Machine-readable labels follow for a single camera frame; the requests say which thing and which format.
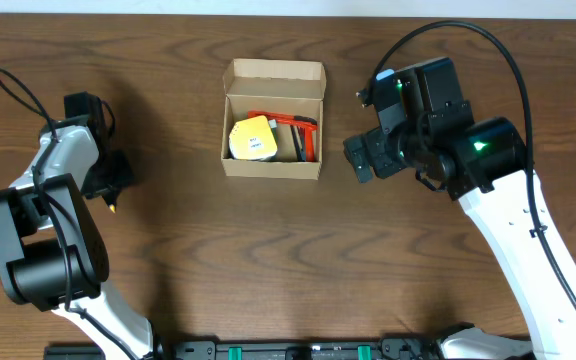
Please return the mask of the brown cardboard box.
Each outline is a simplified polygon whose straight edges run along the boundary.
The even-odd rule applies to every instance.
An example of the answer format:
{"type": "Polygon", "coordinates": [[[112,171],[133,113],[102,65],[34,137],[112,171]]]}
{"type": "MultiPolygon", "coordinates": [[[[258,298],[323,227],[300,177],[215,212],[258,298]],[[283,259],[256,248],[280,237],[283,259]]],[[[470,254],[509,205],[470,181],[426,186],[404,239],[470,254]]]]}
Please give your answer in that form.
{"type": "Polygon", "coordinates": [[[316,180],[323,162],[324,95],[327,85],[324,65],[313,61],[235,59],[223,76],[225,108],[221,162],[231,177],[263,177],[316,180]],[[268,161],[234,159],[228,136],[233,125],[259,110],[313,118],[315,161],[305,162],[296,127],[277,123],[277,154],[268,161]]]}

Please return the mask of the yellow white sticky note pad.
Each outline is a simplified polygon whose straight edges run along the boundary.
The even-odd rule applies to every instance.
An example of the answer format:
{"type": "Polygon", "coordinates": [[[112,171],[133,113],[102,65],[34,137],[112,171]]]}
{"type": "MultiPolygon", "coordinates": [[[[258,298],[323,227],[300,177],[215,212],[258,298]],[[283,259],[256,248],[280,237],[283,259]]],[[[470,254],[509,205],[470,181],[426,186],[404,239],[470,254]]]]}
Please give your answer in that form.
{"type": "Polygon", "coordinates": [[[228,136],[232,157],[237,160],[268,161],[278,152],[276,128],[276,121],[269,120],[265,115],[236,122],[228,136]]]}

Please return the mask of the black bulb-shaped glue pen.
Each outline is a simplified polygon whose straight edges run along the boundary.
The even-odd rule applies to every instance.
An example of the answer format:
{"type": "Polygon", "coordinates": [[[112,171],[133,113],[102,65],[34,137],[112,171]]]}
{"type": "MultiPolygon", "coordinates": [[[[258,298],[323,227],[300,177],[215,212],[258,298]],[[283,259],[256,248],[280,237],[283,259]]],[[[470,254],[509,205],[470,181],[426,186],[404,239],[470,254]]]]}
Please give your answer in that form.
{"type": "Polygon", "coordinates": [[[117,207],[117,194],[115,192],[108,192],[102,195],[102,199],[110,211],[115,213],[117,207]]]}

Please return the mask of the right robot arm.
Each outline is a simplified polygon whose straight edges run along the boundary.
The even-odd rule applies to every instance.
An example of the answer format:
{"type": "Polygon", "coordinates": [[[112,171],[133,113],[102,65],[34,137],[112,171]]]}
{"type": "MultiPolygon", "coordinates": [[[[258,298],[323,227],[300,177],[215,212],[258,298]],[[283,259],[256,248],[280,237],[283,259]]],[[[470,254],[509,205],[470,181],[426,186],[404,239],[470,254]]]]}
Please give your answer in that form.
{"type": "Polygon", "coordinates": [[[547,209],[526,146],[506,118],[476,120],[453,62],[378,73],[358,92],[376,128],[344,143],[360,182],[412,169],[472,220],[519,304],[526,340],[463,325],[436,339],[439,359],[576,359],[576,264],[547,209]]]}

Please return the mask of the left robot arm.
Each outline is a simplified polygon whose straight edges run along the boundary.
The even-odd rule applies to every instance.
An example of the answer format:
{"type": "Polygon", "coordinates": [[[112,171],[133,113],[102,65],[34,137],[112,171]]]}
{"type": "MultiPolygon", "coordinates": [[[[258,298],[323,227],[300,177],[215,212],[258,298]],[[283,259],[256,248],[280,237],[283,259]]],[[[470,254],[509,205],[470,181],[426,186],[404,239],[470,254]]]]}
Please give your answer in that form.
{"type": "Polygon", "coordinates": [[[104,359],[171,359],[149,319],[109,279],[109,258],[86,205],[110,209],[135,182],[125,154],[111,146],[115,117],[87,92],[64,98],[65,118],[46,125],[25,172],[0,190],[0,278],[16,304],[69,320],[104,359]]]}

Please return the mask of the red utility knife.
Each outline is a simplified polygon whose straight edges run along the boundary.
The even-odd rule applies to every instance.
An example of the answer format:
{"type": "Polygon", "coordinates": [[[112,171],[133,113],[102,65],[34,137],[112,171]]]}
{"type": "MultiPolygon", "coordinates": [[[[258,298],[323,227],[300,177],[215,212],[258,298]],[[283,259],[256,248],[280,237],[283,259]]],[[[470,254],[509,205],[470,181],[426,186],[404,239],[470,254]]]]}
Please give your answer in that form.
{"type": "Polygon", "coordinates": [[[280,114],[259,110],[250,110],[247,112],[247,115],[249,118],[266,116],[269,120],[275,120],[278,124],[296,127],[302,145],[300,150],[302,159],[305,162],[315,161],[313,134],[318,130],[318,123],[316,120],[300,115],[280,114]]]}

